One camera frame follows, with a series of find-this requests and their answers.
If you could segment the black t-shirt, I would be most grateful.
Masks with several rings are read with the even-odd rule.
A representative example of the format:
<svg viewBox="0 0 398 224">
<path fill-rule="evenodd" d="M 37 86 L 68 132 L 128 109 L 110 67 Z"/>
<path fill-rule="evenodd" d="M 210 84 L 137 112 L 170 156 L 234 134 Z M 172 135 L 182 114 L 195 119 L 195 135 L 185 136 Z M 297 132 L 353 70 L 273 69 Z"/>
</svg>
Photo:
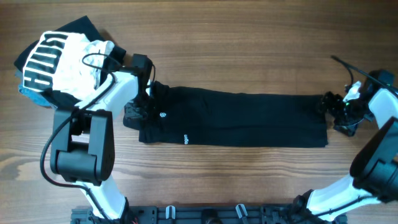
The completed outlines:
<svg viewBox="0 0 398 224">
<path fill-rule="evenodd" d="M 154 118 L 123 121 L 143 143 L 231 147 L 325 147 L 319 95 L 227 93 L 155 82 Z"/>
</svg>

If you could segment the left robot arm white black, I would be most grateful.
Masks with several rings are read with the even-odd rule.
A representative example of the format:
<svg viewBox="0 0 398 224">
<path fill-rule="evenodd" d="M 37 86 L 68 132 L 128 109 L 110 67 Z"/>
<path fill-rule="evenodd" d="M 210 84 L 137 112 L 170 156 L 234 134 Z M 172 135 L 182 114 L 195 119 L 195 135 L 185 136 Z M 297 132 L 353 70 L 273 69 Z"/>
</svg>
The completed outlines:
<svg viewBox="0 0 398 224">
<path fill-rule="evenodd" d="M 53 133 L 40 157 L 40 171 L 53 185 L 80 189 L 89 203 L 93 223 L 129 223 L 127 198 L 111 173 L 115 160 L 113 120 L 133 99 L 147 98 L 154 67 L 122 68 L 70 109 L 57 109 Z"/>
</svg>

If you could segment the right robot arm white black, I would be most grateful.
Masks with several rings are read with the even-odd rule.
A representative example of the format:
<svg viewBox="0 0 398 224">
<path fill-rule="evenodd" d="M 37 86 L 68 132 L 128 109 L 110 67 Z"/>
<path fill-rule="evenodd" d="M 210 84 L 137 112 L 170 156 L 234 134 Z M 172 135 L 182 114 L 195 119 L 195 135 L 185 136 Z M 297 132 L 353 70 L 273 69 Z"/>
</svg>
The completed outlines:
<svg viewBox="0 0 398 224">
<path fill-rule="evenodd" d="M 354 158 L 348 175 L 295 198 L 290 216 L 301 216 L 296 223 L 332 222 L 358 207 L 397 200 L 397 93 L 378 90 L 369 109 L 379 131 Z"/>
</svg>

